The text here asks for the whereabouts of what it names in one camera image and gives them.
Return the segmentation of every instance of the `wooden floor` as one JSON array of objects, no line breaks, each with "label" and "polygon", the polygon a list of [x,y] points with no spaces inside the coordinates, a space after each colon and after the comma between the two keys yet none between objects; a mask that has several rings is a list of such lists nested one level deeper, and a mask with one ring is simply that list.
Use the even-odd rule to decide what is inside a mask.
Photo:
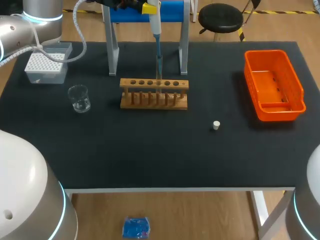
[{"label": "wooden floor", "polygon": [[[76,0],[64,0],[65,9],[73,9]],[[213,0],[199,0],[201,7]],[[247,0],[220,0],[242,9]],[[97,4],[82,6],[98,10]],[[258,10],[313,11],[312,0],[262,0]],[[78,22],[87,41],[105,42],[101,14],[78,14]],[[132,42],[154,41],[148,23],[117,24],[118,40]],[[162,41],[178,41],[180,24],[163,23]],[[190,24],[191,41],[212,41],[213,33],[199,35],[199,23]],[[320,16],[309,14],[254,14],[243,27],[247,41],[296,41],[320,86]],[[64,41],[80,41],[71,13],[63,14]],[[221,34],[221,42],[238,42],[237,32]],[[0,93],[7,82],[14,62],[0,68]],[[271,212],[282,192],[264,192]],[[73,198],[79,220],[79,240],[122,239],[124,218],[149,217],[151,240],[254,240],[256,223],[246,192],[183,192],[183,193],[110,193],[81,194]],[[281,231],[274,240],[286,240]]]}]

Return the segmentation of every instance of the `stool seat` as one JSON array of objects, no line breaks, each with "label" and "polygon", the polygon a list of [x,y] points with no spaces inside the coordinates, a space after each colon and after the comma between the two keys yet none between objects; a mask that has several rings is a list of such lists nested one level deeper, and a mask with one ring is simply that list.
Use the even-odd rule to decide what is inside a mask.
[{"label": "stool seat", "polygon": [[224,3],[212,3],[200,10],[198,20],[205,30],[228,34],[241,28],[244,17],[234,6]]}]

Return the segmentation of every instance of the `black tabletop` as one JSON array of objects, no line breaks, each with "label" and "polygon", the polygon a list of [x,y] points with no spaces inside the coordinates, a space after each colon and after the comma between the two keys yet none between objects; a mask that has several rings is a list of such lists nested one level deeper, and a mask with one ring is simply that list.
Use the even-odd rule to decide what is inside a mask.
[{"label": "black tabletop", "polygon": [[[296,43],[190,43],[187,76],[178,45],[163,43],[163,79],[189,80],[187,111],[120,109],[120,78],[155,78],[156,46],[119,47],[116,77],[106,44],[89,43],[60,85],[29,83],[22,55],[0,98],[0,129],[32,143],[64,188],[293,187],[305,172],[320,144],[320,94]],[[244,53],[262,49],[286,51],[301,81],[307,110],[294,122],[256,116]],[[73,43],[73,56],[81,50]],[[68,99],[75,84],[88,87],[87,113]]]}]

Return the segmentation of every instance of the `orange plastic basket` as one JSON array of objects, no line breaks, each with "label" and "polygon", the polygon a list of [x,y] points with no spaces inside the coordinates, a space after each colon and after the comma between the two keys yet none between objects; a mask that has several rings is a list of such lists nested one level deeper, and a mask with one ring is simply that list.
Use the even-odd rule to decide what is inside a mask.
[{"label": "orange plastic basket", "polygon": [[284,51],[247,51],[244,57],[245,80],[261,121],[293,121],[306,111],[304,89]]}]

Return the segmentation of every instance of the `white bottle cap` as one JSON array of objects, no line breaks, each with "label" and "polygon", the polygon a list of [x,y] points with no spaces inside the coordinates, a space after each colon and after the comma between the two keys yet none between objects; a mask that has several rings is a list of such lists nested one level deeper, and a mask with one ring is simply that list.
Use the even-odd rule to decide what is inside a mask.
[{"label": "white bottle cap", "polygon": [[214,130],[218,130],[218,128],[220,126],[220,122],[219,121],[214,121],[212,126],[213,126]]}]

